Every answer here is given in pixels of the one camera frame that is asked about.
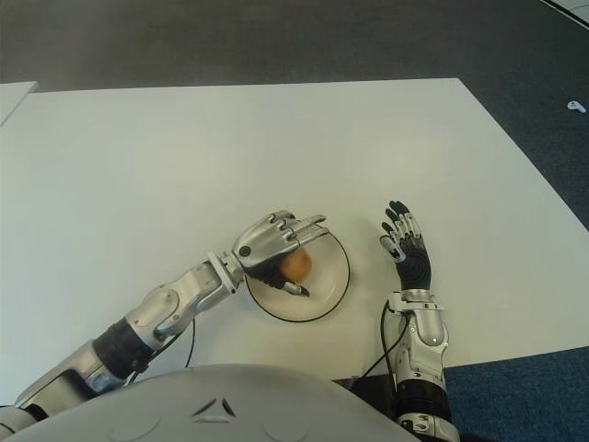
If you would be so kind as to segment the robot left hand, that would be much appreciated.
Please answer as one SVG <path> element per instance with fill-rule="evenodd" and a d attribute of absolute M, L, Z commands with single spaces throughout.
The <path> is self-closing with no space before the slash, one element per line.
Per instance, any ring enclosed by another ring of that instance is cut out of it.
<path fill-rule="evenodd" d="M 308 290 L 284 276 L 279 266 L 290 253 L 327 235 L 329 230 L 321 225 L 325 220 L 324 215 L 298 219 L 287 210 L 270 213 L 236 239 L 232 253 L 246 275 L 292 296 L 309 297 Z"/>

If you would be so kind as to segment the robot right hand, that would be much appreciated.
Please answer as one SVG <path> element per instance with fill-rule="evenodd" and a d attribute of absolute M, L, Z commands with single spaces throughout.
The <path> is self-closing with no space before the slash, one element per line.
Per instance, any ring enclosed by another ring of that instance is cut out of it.
<path fill-rule="evenodd" d="M 390 201 L 386 216 L 379 242 L 395 263 L 401 289 L 429 290 L 432 267 L 416 218 L 401 201 Z"/>

